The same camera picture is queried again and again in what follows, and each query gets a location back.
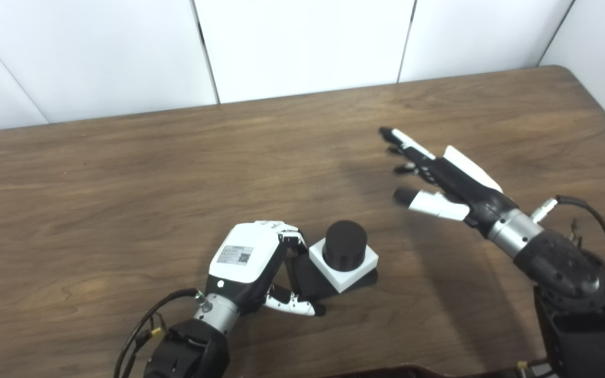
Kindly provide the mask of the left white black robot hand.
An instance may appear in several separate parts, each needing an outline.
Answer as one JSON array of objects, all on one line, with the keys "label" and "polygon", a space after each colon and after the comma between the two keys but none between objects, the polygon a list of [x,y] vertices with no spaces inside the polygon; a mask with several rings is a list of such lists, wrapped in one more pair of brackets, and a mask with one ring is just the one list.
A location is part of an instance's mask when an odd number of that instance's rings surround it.
[{"label": "left white black robot hand", "polygon": [[322,304],[303,301],[299,294],[274,284],[290,250],[298,255],[309,252],[293,225],[273,220],[235,225],[211,260],[206,294],[227,299],[244,315],[262,306],[303,316],[326,315]]}]

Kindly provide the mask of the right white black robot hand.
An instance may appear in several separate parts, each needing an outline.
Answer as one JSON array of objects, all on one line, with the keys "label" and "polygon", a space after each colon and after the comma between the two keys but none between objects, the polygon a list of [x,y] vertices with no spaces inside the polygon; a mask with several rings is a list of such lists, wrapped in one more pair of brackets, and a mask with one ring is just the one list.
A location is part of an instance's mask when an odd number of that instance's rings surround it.
[{"label": "right white black robot hand", "polygon": [[390,144],[389,151],[406,158],[406,164],[394,168],[396,174],[414,174],[440,192],[397,187],[393,200],[411,211],[434,217],[463,221],[487,237],[495,223],[518,208],[501,187],[473,161],[467,172],[462,153],[449,146],[447,157],[436,157],[398,129],[380,127],[379,133]]}]

